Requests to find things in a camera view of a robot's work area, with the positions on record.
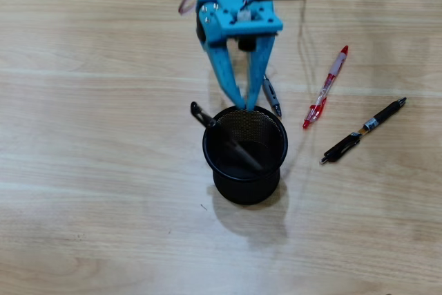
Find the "wood grain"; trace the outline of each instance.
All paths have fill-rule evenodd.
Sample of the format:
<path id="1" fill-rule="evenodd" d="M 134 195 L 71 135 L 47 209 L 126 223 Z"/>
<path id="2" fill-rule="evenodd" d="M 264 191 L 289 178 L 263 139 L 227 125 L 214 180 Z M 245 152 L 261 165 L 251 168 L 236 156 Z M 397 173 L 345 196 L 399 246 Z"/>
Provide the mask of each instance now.
<path id="1" fill-rule="evenodd" d="M 0 2 L 1 295 L 442 294 L 442 0 L 276 3 L 268 75 L 289 152 L 254 207 L 213 186 L 189 105 L 230 103 L 180 0 Z"/>

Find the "pen holder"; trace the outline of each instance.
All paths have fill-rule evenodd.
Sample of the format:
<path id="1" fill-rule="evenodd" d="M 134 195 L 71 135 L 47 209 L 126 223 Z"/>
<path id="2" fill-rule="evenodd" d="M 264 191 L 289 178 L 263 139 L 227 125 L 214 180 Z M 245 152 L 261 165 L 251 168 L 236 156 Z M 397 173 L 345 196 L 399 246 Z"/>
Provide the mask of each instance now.
<path id="1" fill-rule="evenodd" d="M 202 150 L 213 170 L 218 191 L 231 202 L 251 205 L 262 202 L 276 189 L 280 166 L 287 154 L 287 133 L 281 121 L 271 112 L 256 106 L 254 111 L 231 107 L 214 119 L 262 166 L 254 173 L 231 157 L 217 131 L 207 129 Z"/>

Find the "pen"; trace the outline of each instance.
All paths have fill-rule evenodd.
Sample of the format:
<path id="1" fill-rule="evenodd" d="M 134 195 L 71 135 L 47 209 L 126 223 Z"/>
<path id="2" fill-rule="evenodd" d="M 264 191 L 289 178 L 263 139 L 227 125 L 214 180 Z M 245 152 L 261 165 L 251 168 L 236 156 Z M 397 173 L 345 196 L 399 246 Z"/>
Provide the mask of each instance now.
<path id="1" fill-rule="evenodd" d="M 323 112 L 325 102 L 327 101 L 327 94 L 329 93 L 330 87 L 338 76 L 341 67 L 344 64 L 344 61 L 347 59 L 348 54 L 348 46 L 344 47 L 338 55 L 338 58 L 334 62 L 333 66 L 330 69 L 330 72 L 325 80 L 324 86 L 319 92 L 318 99 L 314 105 L 310 106 L 309 112 L 304 119 L 303 128 L 307 129 L 310 124 L 319 119 L 320 114 Z"/>
<path id="2" fill-rule="evenodd" d="M 324 158 L 320 160 L 320 163 L 325 164 L 326 162 L 337 162 L 339 158 L 344 155 L 344 153 L 359 143 L 361 137 L 367 135 L 370 131 L 375 129 L 386 119 L 399 111 L 401 107 L 404 106 L 406 100 L 407 98 L 404 97 L 400 98 L 400 100 L 392 102 L 389 106 L 376 114 L 372 119 L 368 120 L 357 133 L 351 133 L 344 140 L 340 141 L 337 145 L 324 153 Z"/>
<path id="3" fill-rule="evenodd" d="M 282 117 L 281 107 L 279 105 L 278 98 L 276 97 L 275 89 L 273 89 L 273 86 L 265 75 L 264 81 L 262 82 L 262 89 L 272 109 L 275 111 L 278 117 Z"/>

